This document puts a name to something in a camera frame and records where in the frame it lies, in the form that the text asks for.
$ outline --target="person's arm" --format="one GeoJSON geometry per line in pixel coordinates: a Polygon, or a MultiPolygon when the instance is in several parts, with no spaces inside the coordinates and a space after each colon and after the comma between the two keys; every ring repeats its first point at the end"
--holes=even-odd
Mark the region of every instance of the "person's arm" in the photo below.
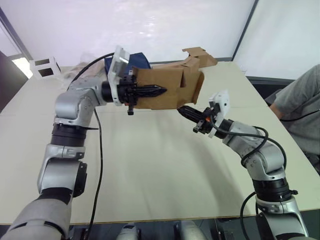
{"type": "Polygon", "coordinates": [[[320,64],[279,92],[270,109],[281,119],[320,92],[320,64]]]}

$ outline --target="blue object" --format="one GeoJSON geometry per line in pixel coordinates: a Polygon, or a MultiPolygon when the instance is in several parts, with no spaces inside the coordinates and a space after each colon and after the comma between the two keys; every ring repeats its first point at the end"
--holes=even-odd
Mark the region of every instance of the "blue object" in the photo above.
{"type": "MultiPolygon", "coordinates": [[[[108,72],[109,72],[112,59],[113,59],[112,57],[104,59],[104,69],[105,69],[106,74],[108,74],[108,72]]],[[[132,69],[132,67],[136,67],[139,69],[151,69],[151,66],[150,66],[146,56],[142,52],[130,55],[129,63],[128,63],[128,66],[126,66],[126,68],[124,70],[124,74],[125,75],[129,74],[129,71],[132,69]]]]}

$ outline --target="cardboard box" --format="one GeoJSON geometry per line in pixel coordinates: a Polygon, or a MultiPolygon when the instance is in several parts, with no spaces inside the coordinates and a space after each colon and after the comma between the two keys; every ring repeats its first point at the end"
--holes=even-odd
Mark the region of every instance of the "cardboard box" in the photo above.
{"type": "Polygon", "coordinates": [[[139,98],[137,109],[178,109],[197,103],[205,76],[199,68],[214,66],[217,60],[201,47],[186,48],[189,57],[183,61],[156,65],[153,69],[134,69],[137,84],[158,85],[167,91],[157,97],[139,98]]]}

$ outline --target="person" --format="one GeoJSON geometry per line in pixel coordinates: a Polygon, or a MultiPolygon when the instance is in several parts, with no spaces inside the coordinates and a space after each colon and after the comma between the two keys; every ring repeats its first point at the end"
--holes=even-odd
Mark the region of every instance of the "person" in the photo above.
{"type": "Polygon", "coordinates": [[[320,64],[281,90],[270,109],[320,174],[320,64]]]}

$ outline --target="dark wall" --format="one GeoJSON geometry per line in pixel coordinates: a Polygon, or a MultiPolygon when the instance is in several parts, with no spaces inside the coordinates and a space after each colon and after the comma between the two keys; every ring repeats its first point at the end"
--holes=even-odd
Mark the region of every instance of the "dark wall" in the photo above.
{"type": "Polygon", "coordinates": [[[0,51],[0,112],[27,80],[27,76],[0,51]]]}

